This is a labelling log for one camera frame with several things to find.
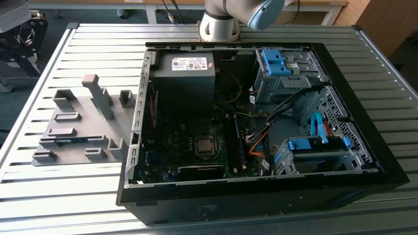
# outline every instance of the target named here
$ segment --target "wire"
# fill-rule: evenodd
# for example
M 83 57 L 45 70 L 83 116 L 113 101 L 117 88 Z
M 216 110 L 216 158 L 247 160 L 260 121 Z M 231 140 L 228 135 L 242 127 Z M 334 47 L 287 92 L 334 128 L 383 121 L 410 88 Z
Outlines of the wire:
M 299 90 L 295 94 L 292 94 L 287 99 L 283 100 L 282 103 L 278 104 L 278 106 L 275 107 L 274 111 L 271 112 L 271 114 L 268 115 L 266 122 L 264 122 L 264 126 L 263 128 L 256 131 L 254 134 L 251 134 L 247 137 L 248 141 L 252 141 L 255 137 L 258 137 L 266 130 L 268 127 L 271 127 L 271 125 L 275 122 L 275 118 L 283 113 L 286 112 L 288 109 L 291 109 L 295 101 L 298 100 L 298 98 L 300 96 L 303 96 L 304 94 L 307 94 L 308 92 L 314 92 L 314 91 L 319 91 L 322 90 L 323 85 L 318 85 L 318 86 L 312 86 L 310 88 L 302 89 Z
M 259 113 L 256 114 L 256 113 L 252 112 L 252 108 L 254 108 L 254 104 L 250 105 L 250 114 L 259 116 L 259 115 L 260 115 Z
M 238 87 L 239 87 L 239 92 L 238 92 L 238 95 L 236 95 L 236 97 L 235 97 L 234 99 L 227 100 L 227 101 L 220 101 L 220 102 L 216 103 L 216 104 L 228 104 L 228 103 L 232 103 L 235 100 L 238 100 L 238 98 L 240 97 L 242 86 L 240 86 L 239 80 L 238 80 L 238 78 L 234 76 L 234 74 L 231 74 L 231 72 L 227 71 L 226 69 L 220 69 L 220 70 L 222 70 L 222 71 L 226 71 L 226 72 L 230 74 L 230 76 L 235 79 L 236 84 L 238 84 Z
M 162 1 L 163 1 L 163 4 L 164 4 L 164 7 L 166 7 L 167 12 L 171 12 L 171 11 L 168 10 L 168 7 L 167 7 L 167 4 L 166 4 L 166 1 L 164 1 L 164 0 L 162 0 Z
M 251 149 L 250 149 L 250 151 L 248 151 L 248 154 L 250 154 L 250 155 L 256 155 L 256 156 L 260 156 L 260 157 L 266 157 L 264 154 L 255 153 L 255 152 L 252 152 L 252 151 L 254 151 L 256 145 L 259 144 L 259 142 L 263 140 L 263 138 L 264 138 L 264 136 L 267 135 L 268 131 L 270 131 L 270 128 L 268 128 L 268 130 L 263 133 L 262 137 L 260 137 L 259 140 L 255 142 L 255 144 L 252 145 L 252 147 L 251 147 Z
M 242 112 L 232 112 L 232 111 L 230 111 L 230 110 L 222 108 L 218 104 L 215 104 L 215 107 L 216 107 L 218 109 L 220 109 L 222 111 L 224 111 L 226 113 L 239 114 L 239 115 L 244 115 L 244 116 L 247 116 L 247 117 L 255 117 L 255 118 L 256 118 L 256 117 L 260 117 L 260 115 L 246 114 L 246 113 L 242 113 Z
M 4 79 L 39 79 L 39 77 L 5 77 Z
M 299 12 L 300 12 L 300 0 L 298 0 L 298 11 L 296 11 L 296 14 L 295 14 L 295 17 L 291 21 L 287 21 L 286 23 L 283 24 L 288 24 L 288 23 L 295 23 L 296 19 L 298 19 L 298 16 L 299 16 Z
M 179 6 L 178 6 L 178 3 L 176 3 L 176 0 L 171 0 L 176 10 L 178 10 L 178 13 L 179 13 L 179 16 L 180 16 L 180 24 L 183 24 L 183 15 L 180 13 L 180 9 L 179 9 Z

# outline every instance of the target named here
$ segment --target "wooden desk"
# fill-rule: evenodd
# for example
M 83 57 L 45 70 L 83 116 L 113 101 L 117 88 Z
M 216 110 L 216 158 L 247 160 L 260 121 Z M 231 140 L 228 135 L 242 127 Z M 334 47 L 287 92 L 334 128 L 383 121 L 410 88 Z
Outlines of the wooden desk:
M 350 0 L 335 25 L 359 25 L 386 57 L 418 29 L 418 0 Z
M 204 10 L 204 0 L 176 0 L 182 10 Z M 166 0 L 170 9 L 175 9 Z M 332 25 L 348 0 L 300 0 L 300 11 L 326 12 L 322 25 Z M 162 0 L 29 0 L 33 9 L 141 9 L 149 24 L 156 23 L 155 11 L 166 9 Z M 283 11 L 296 11 L 296 1 Z

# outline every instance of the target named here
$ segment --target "aluminum table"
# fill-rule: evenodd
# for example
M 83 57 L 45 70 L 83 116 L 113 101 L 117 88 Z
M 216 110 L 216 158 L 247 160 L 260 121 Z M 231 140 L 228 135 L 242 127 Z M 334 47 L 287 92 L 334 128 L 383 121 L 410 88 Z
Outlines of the aluminum table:
M 72 24 L 0 151 L 0 232 L 5 234 L 418 234 L 418 95 L 362 31 L 352 27 L 242 28 L 244 42 L 324 43 L 411 182 L 346 207 L 147 227 L 115 205 L 120 163 L 31 165 L 57 89 L 87 95 L 84 74 L 109 94 L 137 91 L 144 43 L 196 41 L 195 25 Z

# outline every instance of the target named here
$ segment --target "blue plastic latch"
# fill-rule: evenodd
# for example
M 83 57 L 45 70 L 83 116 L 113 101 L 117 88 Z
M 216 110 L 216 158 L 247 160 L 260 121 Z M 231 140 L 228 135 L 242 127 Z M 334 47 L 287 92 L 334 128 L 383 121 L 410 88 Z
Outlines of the blue plastic latch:
M 292 73 L 286 67 L 284 57 L 278 49 L 263 50 L 263 61 L 268 75 L 290 75 Z
M 282 157 L 282 153 L 279 153 L 279 154 L 275 156 L 275 158 L 274 158 L 274 164 L 278 162 L 278 160 L 280 159 L 280 157 Z
M 314 112 L 312 116 L 311 116 L 311 136 L 315 136 L 315 135 L 318 135 L 320 137 L 323 143 L 328 142 L 327 135 L 326 135 L 326 127 L 322 123 L 320 113 L 318 113 L 318 112 Z
M 294 142 L 290 140 L 287 141 L 287 146 L 288 146 L 288 149 L 290 150 L 294 150 L 295 149 L 295 145 L 294 145 Z
M 308 139 L 292 139 L 296 150 L 311 149 L 311 144 L 308 143 Z
M 343 137 L 342 141 L 344 142 L 346 147 L 351 148 L 351 141 L 350 141 L 348 137 Z

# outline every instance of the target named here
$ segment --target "sticker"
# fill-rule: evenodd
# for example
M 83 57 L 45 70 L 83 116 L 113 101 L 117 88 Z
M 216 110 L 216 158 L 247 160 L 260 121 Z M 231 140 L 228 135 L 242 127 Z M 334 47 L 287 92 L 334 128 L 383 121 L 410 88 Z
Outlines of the sticker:
M 263 159 L 263 161 L 262 161 L 262 165 L 263 165 L 263 167 L 266 168 L 266 170 L 268 170 L 270 169 L 270 164 L 268 164 L 268 162 Z
M 254 95 L 250 96 L 250 103 L 255 104 L 255 96 Z
M 290 69 L 298 69 L 299 68 L 296 63 L 286 64 L 286 66 Z
M 208 70 L 207 58 L 174 58 L 171 69 L 172 71 Z

